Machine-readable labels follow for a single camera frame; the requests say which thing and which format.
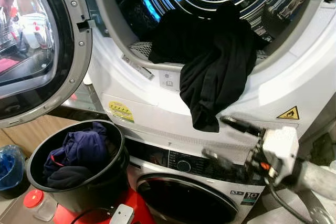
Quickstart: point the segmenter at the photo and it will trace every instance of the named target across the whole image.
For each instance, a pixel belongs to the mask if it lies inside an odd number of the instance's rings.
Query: cable
[[[80,218],[82,218],[84,215],[92,212],[92,211],[95,211],[95,210],[98,210],[98,209],[101,209],[101,210],[105,210],[107,212],[110,212],[111,209],[108,209],[108,208],[103,208],[103,207],[96,207],[96,208],[92,208],[92,209],[89,209],[89,210],[86,210],[84,212],[82,212],[79,216],[77,216],[70,224],[75,224],[77,220],[79,220]]]
[[[274,189],[274,185],[271,181],[269,181],[268,179],[266,179],[266,182],[268,182],[268,186],[271,190],[271,193],[274,197],[274,199],[280,204],[282,205],[287,211],[289,211],[292,215],[294,215],[296,218],[298,218],[300,221],[302,221],[305,224],[312,224],[311,221],[307,220],[304,216],[302,216],[301,214],[299,214],[298,212],[296,212],[293,208],[291,208],[286,202],[284,202],[279,195],[275,192]]]

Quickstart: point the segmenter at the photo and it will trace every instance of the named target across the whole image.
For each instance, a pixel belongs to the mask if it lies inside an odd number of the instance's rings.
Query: hot surface warning symbol
[[[298,112],[298,107],[293,107],[290,110],[287,110],[284,114],[279,115],[277,118],[281,119],[294,119],[294,120],[299,120],[299,112]]]

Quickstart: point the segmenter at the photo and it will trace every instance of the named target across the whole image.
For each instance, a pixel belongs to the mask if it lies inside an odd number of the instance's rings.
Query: washing machine door
[[[85,0],[0,0],[0,127],[73,94],[91,57],[90,24]]]
[[[175,174],[143,175],[138,179],[137,192],[154,211],[179,223],[227,223],[238,212],[220,191]]]

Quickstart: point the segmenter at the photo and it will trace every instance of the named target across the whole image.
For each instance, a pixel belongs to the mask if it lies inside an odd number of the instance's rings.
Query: yellow label
[[[293,107],[290,110],[287,110],[284,114],[279,115],[277,118],[281,119],[294,119],[294,120],[299,120],[299,112],[298,112],[298,107]]]
[[[132,112],[121,102],[109,102],[109,108],[115,117],[134,123]]]

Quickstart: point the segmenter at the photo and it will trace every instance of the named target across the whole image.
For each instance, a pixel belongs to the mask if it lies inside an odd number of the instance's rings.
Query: black garment
[[[238,100],[255,65],[256,50],[267,42],[239,19],[231,2],[221,5],[211,20],[168,12],[153,35],[150,60],[185,63],[180,96],[190,108],[194,128],[219,132],[216,114]]]
[[[47,186],[56,189],[67,189],[80,185],[92,176],[92,172],[86,167],[64,166],[48,177]]]

